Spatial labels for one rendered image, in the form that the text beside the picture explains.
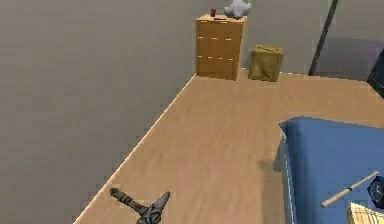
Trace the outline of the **pale wicker basket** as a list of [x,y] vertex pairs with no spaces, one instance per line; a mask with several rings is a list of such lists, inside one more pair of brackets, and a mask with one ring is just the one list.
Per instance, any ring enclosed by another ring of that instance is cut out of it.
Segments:
[[384,213],[351,202],[347,209],[348,224],[384,224]]

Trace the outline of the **black floor lamp pole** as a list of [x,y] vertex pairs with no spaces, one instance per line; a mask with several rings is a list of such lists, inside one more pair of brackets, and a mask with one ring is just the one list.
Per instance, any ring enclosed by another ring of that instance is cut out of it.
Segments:
[[316,46],[314,56],[312,58],[310,69],[308,71],[309,76],[313,76],[313,74],[316,70],[316,66],[317,66],[319,58],[321,56],[321,52],[322,52],[324,43],[325,43],[327,35],[328,35],[328,31],[331,27],[333,17],[335,15],[338,3],[339,3],[339,0],[331,0],[331,4],[330,4],[330,7],[329,7],[329,10],[328,10],[325,22],[324,22],[324,26],[323,26],[321,35],[319,37],[319,41],[318,41],[317,46]]

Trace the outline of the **wooden chest of drawers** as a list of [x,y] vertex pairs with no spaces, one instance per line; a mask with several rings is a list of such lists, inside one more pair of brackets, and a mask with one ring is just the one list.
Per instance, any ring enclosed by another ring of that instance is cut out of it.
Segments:
[[196,19],[197,76],[233,80],[241,67],[247,16],[241,19],[210,14]]

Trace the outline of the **pale grey lumpy object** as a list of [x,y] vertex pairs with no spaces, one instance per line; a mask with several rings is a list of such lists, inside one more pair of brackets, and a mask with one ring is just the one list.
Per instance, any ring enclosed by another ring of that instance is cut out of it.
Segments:
[[232,0],[229,6],[224,7],[224,14],[229,18],[241,19],[247,16],[251,8],[250,2],[243,0]]

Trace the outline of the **dark blue alarm clock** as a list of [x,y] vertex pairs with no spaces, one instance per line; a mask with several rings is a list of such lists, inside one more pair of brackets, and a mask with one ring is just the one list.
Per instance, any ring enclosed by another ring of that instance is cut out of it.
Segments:
[[367,191],[375,207],[384,209],[384,177],[376,176]]

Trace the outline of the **dark blue furniture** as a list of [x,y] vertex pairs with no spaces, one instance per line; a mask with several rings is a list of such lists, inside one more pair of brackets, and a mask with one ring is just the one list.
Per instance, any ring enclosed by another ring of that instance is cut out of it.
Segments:
[[384,99],[384,48],[378,55],[366,82]]

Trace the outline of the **olive green box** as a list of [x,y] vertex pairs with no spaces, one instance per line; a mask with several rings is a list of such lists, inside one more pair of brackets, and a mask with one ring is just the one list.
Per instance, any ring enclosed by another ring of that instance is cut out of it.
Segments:
[[274,45],[256,45],[251,51],[248,78],[276,82],[283,61],[283,48]]

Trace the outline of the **wooden baseball bat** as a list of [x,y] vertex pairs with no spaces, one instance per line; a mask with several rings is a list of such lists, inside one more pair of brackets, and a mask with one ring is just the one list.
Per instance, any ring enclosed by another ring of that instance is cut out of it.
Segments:
[[349,194],[351,191],[353,191],[354,189],[356,189],[357,187],[359,187],[360,185],[362,185],[363,183],[365,183],[366,181],[368,181],[369,179],[377,176],[379,174],[379,171],[374,171],[372,172],[371,174],[369,174],[368,176],[362,178],[361,180],[359,180],[358,182],[350,185],[349,187],[343,189],[342,191],[332,195],[331,197],[329,197],[328,199],[324,200],[323,202],[321,202],[321,206],[323,208],[326,208],[328,207],[329,205],[333,204],[334,202],[336,202],[337,200],[339,200],[340,198],[346,196],[347,194]]

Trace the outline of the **blue bed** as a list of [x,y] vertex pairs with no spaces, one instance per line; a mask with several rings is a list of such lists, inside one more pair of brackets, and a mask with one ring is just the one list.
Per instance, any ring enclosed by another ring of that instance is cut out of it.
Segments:
[[384,176],[384,128],[311,117],[280,124],[276,157],[287,224],[348,224],[351,202],[370,209],[367,182],[333,204],[321,203],[377,171]]

